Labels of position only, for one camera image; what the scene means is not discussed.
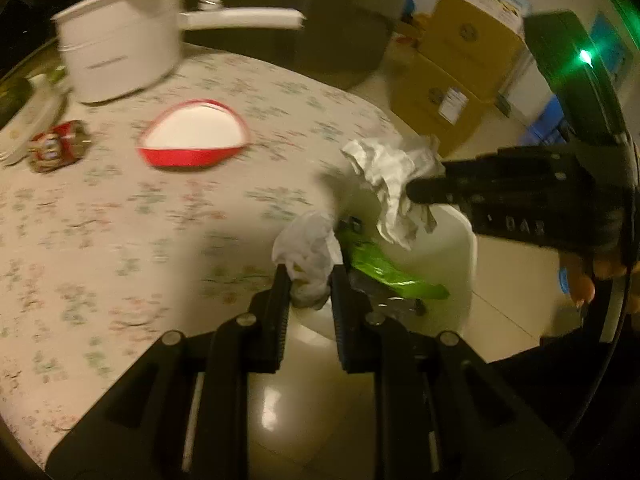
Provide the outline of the person's right hand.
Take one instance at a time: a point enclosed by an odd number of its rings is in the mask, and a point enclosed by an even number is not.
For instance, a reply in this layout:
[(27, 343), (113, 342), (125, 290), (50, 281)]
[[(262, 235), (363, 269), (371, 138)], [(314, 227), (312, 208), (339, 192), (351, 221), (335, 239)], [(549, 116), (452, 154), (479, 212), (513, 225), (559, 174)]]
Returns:
[(560, 268), (566, 271), (568, 294), (573, 304), (582, 308), (596, 296), (596, 281), (608, 281), (622, 278), (627, 271), (620, 260), (620, 250), (602, 252), (591, 259), (561, 252), (559, 254)]

